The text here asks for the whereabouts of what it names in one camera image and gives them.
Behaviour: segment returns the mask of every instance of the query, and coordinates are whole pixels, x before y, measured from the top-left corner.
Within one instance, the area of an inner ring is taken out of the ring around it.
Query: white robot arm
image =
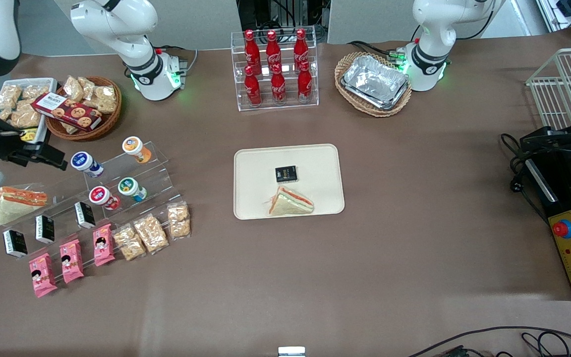
[[[444,70],[457,39],[454,23],[476,22],[496,13],[505,0],[415,0],[413,16],[422,27],[419,42],[405,48],[411,88],[430,90]]]
[[[72,5],[70,20],[80,34],[118,53],[145,98],[162,100],[180,88],[179,59],[157,53],[145,37],[158,22],[151,2],[84,0]]]

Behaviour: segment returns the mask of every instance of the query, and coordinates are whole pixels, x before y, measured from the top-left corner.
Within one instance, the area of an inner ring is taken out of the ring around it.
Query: wicker basket
[[[336,65],[336,68],[334,70],[334,80],[336,88],[341,93],[341,95],[345,97],[345,99],[347,99],[347,101],[350,104],[352,104],[352,106],[354,106],[354,108],[358,109],[363,113],[367,113],[368,115],[375,116],[377,118],[385,118],[398,113],[406,105],[409,98],[411,97],[411,86],[409,86],[406,89],[406,91],[404,92],[402,97],[398,100],[394,108],[392,108],[392,110],[383,111],[379,108],[376,108],[373,104],[355,95],[354,93],[351,93],[351,91],[346,90],[341,85],[341,77],[343,76],[343,74],[345,74],[345,72],[347,72],[351,64],[354,62],[354,59],[356,59],[356,57],[364,55],[371,55],[375,59],[380,61],[380,63],[388,65],[390,67],[392,66],[392,63],[390,63],[383,57],[380,57],[379,55],[368,54],[367,52],[355,52],[353,54],[346,55],[345,57],[343,57],[343,59],[341,59],[338,62],[338,65]]]
[[[114,87],[114,92],[116,94],[116,99],[117,99],[116,111],[109,115],[103,115],[103,122],[98,128],[93,129],[90,132],[77,131],[72,135],[68,134],[67,131],[65,131],[65,128],[63,128],[63,125],[61,125],[61,122],[59,120],[46,117],[48,129],[50,129],[52,134],[58,136],[59,138],[63,138],[65,140],[73,140],[73,141],[96,140],[101,136],[107,134],[111,130],[111,128],[113,128],[113,126],[116,125],[116,122],[118,122],[118,118],[120,117],[120,106],[122,106],[122,93],[120,92],[120,88],[118,88],[118,86],[114,82],[104,77],[87,77],[87,79],[89,79],[89,81],[91,81],[97,86]],[[57,94],[63,95],[65,97],[65,91],[63,90],[63,87],[57,90]]]

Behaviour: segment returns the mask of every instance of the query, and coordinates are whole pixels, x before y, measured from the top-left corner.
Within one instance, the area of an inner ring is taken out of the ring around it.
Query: red button
[[[569,228],[567,226],[567,224],[563,223],[563,222],[557,222],[552,226],[552,231],[558,235],[559,237],[565,237],[566,235],[568,235]]]

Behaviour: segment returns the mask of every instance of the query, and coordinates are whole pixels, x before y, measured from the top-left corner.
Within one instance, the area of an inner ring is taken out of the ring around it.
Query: emergency stop button
[[[557,223],[553,224],[552,231],[555,235],[559,237],[570,239],[571,238],[571,222],[567,219],[561,219]]]

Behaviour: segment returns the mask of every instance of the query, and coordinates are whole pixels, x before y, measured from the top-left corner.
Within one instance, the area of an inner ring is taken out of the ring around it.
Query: pink snack package
[[[78,239],[66,242],[61,247],[61,268],[65,283],[72,282],[83,274],[83,260],[81,258],[81,244]]]
[[[111,225],[111,223],[105,224],[101,228],[94,230],[94,264],[97,267],[115,259],[112,233],[109,229]]]
[[[32,287],[34,287],[34,294],[37,298],[57,288],[49,254],[45,253],[30,260],[30,274],[32,274]]]

